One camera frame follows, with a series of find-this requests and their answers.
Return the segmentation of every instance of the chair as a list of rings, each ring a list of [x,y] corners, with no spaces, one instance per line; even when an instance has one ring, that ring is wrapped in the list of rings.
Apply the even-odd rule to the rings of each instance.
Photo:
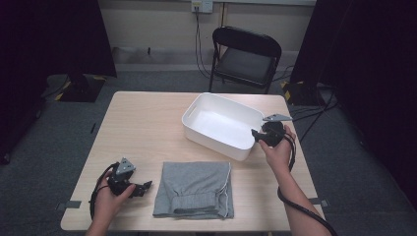
[[[281,47],[270,36],[234,27],[221,27],[212,33],[214,54],[208,91],[214,76],[247,86],[266,89],[275,74]],[[221,55],[220,46],[226,50]]]

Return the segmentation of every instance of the table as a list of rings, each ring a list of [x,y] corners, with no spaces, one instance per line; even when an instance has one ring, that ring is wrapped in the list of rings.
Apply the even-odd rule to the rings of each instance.
[[[142,198],[128,200],[109,230],[123,231],[283,231],[289,230],[283,203],[276,195],[277,183],[265,154],[255,144],[249,157],[237,161],[200,146],[184,135],[181,117],[199,93],[118,91],[114,94],[89,153],[71,201],[80,208],[67,208],[61,221],[64,230],[87,230],[91,223],[89,198],[98,176],[124,156],[136,165],[132,183],[153,184]],[[289,115],[279,95],[220,94],[262,111]],[[283,122],[294,130],[292,122]],[[297,142],[292,173],[308,198],[317,193],[303,151]],[[154,199],[163,161],[230,161],[235,217],[187,220],[154,218]],[[316,206],[323,215],[321,206]]]

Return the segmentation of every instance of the gray carpet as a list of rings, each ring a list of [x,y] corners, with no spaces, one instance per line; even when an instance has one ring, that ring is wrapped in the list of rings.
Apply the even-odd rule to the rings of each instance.
[[[64,80],[64,76],[49,78],[45,93]],[[0,235],[83,235],[63,231],[63,212],[55,208],[70,199],[114,92],[204,92],[208,86],[209,80],[198,71],[119,72],[117,79],[105,83],[95,103],[57,102],[49,96],[40,118],[11,153],[11,163],[0,166]],[[221,82],[215,82],[213,92],[263,93]],[[282,94],[278,82],[269,93]],[[329,90],[324,89],[323,96],[329,98]],[[289,108],[296,119],[317,112],[307,110],[311,107]],[[299,138],[314,119],[294,123]],[[302,141],[319,197],[329,203],[324,207],[328,221],[341,236],[417,235],[416,212],[378,159],[360,145],[357,134],[336,106]]]

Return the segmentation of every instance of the person's right hand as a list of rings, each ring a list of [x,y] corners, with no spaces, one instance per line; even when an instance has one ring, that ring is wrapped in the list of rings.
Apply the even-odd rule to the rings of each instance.
[[[291,129],[284,125],[285,133],[291,136],[294,140],[296,135],[291,132]],[[288,171],[288,162],[291,155],[291,144],[282,139],[281,142],[275,147],[269,147],[264,141],[259,140],[262,150],[267,156],[267,163],[272,171]]]

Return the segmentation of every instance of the electrical outlet box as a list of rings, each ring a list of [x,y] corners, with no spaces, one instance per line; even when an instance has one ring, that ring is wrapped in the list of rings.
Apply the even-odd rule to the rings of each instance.
[[[191,12],[212,13],[212,0],[192,0]]]

